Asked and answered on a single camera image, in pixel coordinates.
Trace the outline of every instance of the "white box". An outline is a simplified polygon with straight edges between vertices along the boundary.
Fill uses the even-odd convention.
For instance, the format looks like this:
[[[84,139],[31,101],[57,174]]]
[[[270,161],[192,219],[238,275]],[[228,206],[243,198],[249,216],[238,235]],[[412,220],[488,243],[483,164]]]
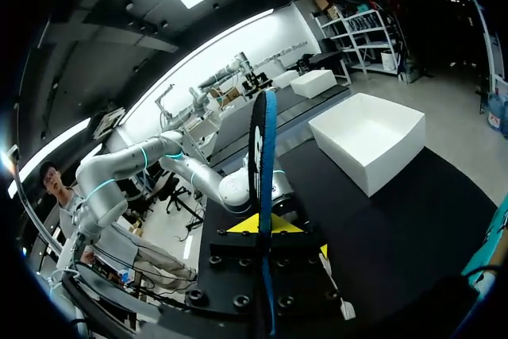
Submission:
[[[371,197],[425,146],[425,115],[355,94],[309,121],[317,145]]]
[[[297,79],[299,77],[297,71],[285,71],[281,75],[278,75],[272,80],[271,85],[274,87],[278,87],[283,89],[284,87],[289,86],[289,82],[292,79]]]
[[[292,79],[293,92],[307,98],[314,98],[330,87],[337,85],[332,71],[310,71],[305,75]]]

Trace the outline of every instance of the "metal shelf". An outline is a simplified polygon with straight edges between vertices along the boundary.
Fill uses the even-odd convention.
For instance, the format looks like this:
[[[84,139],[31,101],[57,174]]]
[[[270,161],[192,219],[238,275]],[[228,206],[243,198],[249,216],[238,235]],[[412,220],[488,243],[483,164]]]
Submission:
[[[360,64],[353,64],[353,65],[349,65],[350,68],[352,69],[360,69],[362,70],[362,66]],[[393,70],[393,71],[386,71],[383,67],[382,64],[378,64],[378,63],[373,63],[373,64],[368,64],[368,63],[365,63],[365,69],[367,69],[368,71],[380,71],[382,73],[388,73],[390,75],[396,75],[397,74],[397,69]]]
[[[386,41],[371,41],[368,44],[358,45],[358,49],[370,49],[370,48],[389,48],[390,44]]]
[[[342,33],[341,35],[330,37],[330,40],[336,40],[336,39],[340,39],[341,37],[347,37],[347,36],[349,36],[347,33]]]
[[[357,33],[369,33],[374,31],[384,31],[383,27],[376,27],[376,28],[369,28],[369,29],[362,29],[361,31],[352,31],[352,35],[356,35]]]
[[[364,16],[364,15],[369,15],[370,13],[373,13],[375,12],[375,10],[369,10],[369,11],[365,11],[365,12],[360,12],[360,13],[355,13],[354,15],[352,16],[349,16],[349,17],[345,17],[344,20],[351,20],[351,19],[354,19],[355,17],[359,17],[359,16]]]
[[[338,18],[338,19],[333,19],[332,21],[329,21],[328,23],[325,23],[321,26],[321,28],[325,28],[325,27],[328,27],[332,24],[335,24],[335,23],[338,23],[339,21],[342,21],[342,19]]]
[[[316,18],[317,25],[321,28],[321,31],[323,33],[324,38],[330,38],[331,40],[335,40],[339,42],[339,45],[341,45],[343,48],[341,48],[342,52],[354,52],[357,56],[357,61],[355,64],[350,65],[350,67],[354,69],[361,69],[365,75],[367,75],[367,71],[378,71],[381,73],[387,73],[390,75],[397,75],[397,71],[385,71],[382,64],[371,64],[369,61],[365,61],[366,56],[366,49],[388,49],[390,50],[390,53],[394,60],[397,60],[397,56],[395,54],[395,48],[394,45],[391,42],[391,36],[388,32],[387,27],[384,24],[383,18],[379,14],[378,10],[368,10],[365,12],[355,13],[352,16],[349,17],[343,17],[340,11],[337,11],[339,14],[338,19],[334,19],[332,21],[327,22],[324,25],[321,25],[320,21]],[[325,27],[329,25],[333,25],[335,23],[338,23],[340,21],[350,21],[352,19],[355,19],[357,17],[362,17],[366,15],[372,14],[374,16],[374,19],[376,19],[376,27],[374,28],[367,28],[367,29],[361,29],[357,31],[352,30],[352,23],[345,22],[343,23],[343,26],[346,30],[346,33],[342,33],[335,36],[329,36],[329,30],[324,30]],[[384,37],[381,37],[380,35],[376,36],[377,39],[381,39],[378,41],[371,41],[371,35],[369,33],[371,32],[383,32]],[[346,40],[341,40],[345,37],[349,37],[349,42]]]

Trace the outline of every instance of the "office chair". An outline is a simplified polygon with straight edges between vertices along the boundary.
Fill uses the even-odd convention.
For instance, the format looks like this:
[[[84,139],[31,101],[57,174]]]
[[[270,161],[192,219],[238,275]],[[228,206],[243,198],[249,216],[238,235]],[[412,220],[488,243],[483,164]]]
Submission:
[[[166,213],[170,214],[171,211],[169,210],[171,207],[171,204],[175,204],[176,210],[181,210],[182,208],[185,209],[187,212],[192,214],[197,220],[193,223],[187,224],[187,229],[192,229],[193,227],[201,224],[203,222],[203,219],[201,216],[196,214],[189,206],[183,202],[179,196],[183,194],[190,195],[191,192],[187,190],[185,187],[177,188],[180,183],[180,179],[175,177],[175,173],[171,173],[169,175],[169,178],[167,178],[166,183],[163,185],[163,187],[160,189],[157,196],[159,197],[160,201],[164,201],[169,197],[169,203],[166,207]]]

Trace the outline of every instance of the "black workbench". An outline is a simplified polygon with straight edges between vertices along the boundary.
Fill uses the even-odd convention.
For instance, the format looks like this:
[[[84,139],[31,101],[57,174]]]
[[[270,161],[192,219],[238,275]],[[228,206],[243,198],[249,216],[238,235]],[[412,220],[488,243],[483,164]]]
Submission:
[[[325,232],[333,278],[360,324],[377,322],[459,274],[496,210],[466,175],[427,148],[371,198],[314,140],[279,161],[310,220]],[[200,278],[208,240],[240,222],[210,200],[205,216]]]
[[[347,87],[336,85],[308,99],[297,95],[291,87],[278,89],[277,94],[277,133],[284,130],[288,122],[314,111],[322,112],[323,106],[332,106],[351,94]],[[248,103],[234,113],[231,113],[221,123],[214,150],[210,158],[210,166],[216,170],[241,150],[246,150],[248,144],[248,129],[251,122],[253,102]]]

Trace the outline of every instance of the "man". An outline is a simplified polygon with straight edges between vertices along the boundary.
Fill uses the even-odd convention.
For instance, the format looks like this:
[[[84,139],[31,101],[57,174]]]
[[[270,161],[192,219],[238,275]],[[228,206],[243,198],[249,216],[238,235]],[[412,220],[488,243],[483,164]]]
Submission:
[[[69,239],[76,228],[72,225],[72,216],[84,202],[83,195],[80,194],[79,187],[70,188],[62,184],[61,174],[52,162],[44,162],[40,166],[39,176],[46,191],[56,197],[60,208],[60,228],[65,238]],[[116,222],[102,231],[101,238],[93,247],[87,246],[81,261],[92,264],[95,252],[118,271],[134,268],[165,289],[184,292],[197,278],[194,269]],[[171,275],[162,275],[158,269]]]

